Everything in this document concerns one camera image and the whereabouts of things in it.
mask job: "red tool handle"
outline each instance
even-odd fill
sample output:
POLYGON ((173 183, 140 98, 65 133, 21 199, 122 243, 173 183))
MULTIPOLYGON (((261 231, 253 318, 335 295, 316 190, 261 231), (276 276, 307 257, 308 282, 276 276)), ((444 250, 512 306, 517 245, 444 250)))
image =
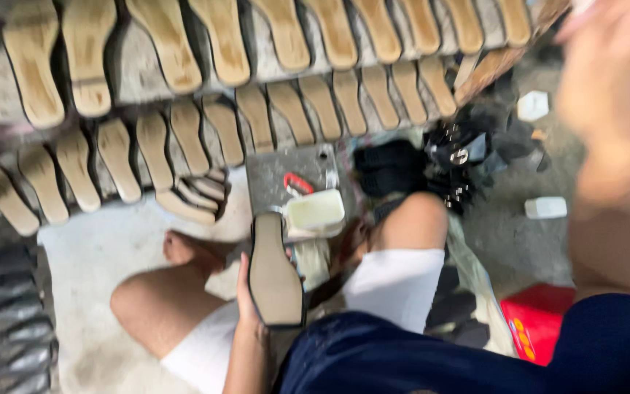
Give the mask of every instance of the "red tool handle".
POLYGON ((287 173, 284 175, 284 187, 288 189, 289 186, 295 186, 303 195, 312 194, 314 192, 313 187, 308 182, 305 182, 301 177, 294 173, 287 173))

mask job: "white shorts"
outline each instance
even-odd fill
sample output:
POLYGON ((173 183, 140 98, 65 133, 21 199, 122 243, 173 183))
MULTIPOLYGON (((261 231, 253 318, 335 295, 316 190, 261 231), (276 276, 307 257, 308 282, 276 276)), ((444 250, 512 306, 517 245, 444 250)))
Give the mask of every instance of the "white shorts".
MULTIPOLYGON (((438 249, 368 253, 342 289, 311 310, 307 321, 359 310, 421 334, 443 265, 444 251, 438 249)), ((162 365, 202 394, 222 393, 239 318, 237 302, 225 304, 201 321, 162 359, 162 365)), ((299 331, 273 333, 272 350, 278 364, 299 331)))

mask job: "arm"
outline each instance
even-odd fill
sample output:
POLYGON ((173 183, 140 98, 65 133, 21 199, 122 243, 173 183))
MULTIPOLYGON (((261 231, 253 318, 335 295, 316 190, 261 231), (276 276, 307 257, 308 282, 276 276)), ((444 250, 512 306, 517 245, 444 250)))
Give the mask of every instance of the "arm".
POLYGON ((587 148, 568 230, 577 299, 630 293, 630 1, 598 0, 559 39, 559 111, 587 148))
POLYGON ((269 332, 259 320, 247 286, 249 259, 242 254, 237 280, 240 321, 232 339, 223 393, 261 394, 268 390, 269 332))

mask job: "white plastic container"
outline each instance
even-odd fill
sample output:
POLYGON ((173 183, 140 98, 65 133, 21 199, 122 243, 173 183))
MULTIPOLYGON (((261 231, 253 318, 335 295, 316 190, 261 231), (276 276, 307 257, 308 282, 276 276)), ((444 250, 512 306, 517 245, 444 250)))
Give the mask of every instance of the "white plastic container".
POLYGON ((337 189, 293 198, 285 204, 285 216, 291 227, 305 231, 320 231, 345 219, 345 204, 337 189))
POLYGON ((524 203, 529 219, 557 219, 568 216, 568 205, 563 197, 541 197, 524 203))

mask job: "navy blue shorts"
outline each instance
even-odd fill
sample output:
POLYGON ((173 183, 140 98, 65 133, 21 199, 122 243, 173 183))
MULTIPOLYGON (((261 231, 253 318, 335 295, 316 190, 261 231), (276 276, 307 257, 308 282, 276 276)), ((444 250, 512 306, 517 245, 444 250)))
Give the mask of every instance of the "navy blue shorts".
POLYGON ((293 343, 274 393, 630 393, 630 295, 603 294, 565 315, 541 367, 406 332, 359 312, 315 322, 293 343))

